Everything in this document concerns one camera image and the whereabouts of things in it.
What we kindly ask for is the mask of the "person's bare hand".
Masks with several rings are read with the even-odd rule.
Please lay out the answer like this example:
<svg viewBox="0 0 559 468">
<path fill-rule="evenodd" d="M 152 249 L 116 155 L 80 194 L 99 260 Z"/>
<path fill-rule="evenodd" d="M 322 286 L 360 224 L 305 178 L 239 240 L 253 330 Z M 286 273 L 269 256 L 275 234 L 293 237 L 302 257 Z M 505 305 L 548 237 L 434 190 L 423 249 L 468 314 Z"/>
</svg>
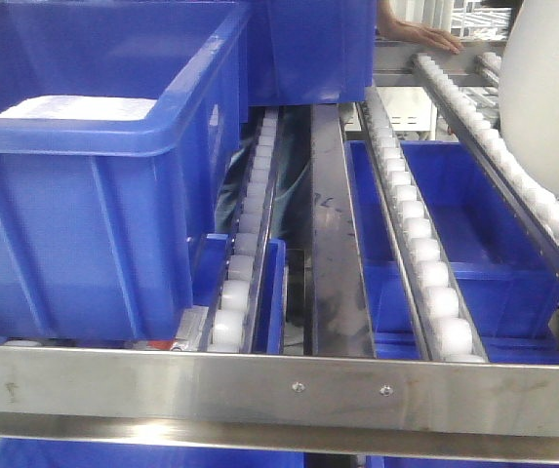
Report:
<svg viewBox="0 0 559 468">
<path fill-rule="evenodd" d="M 451 32 L 422 23 L 400 21 L 396 30 L 400 41 L 420 44 L 458 55 L 463 50 L 460 39 Z"/>
</svg>

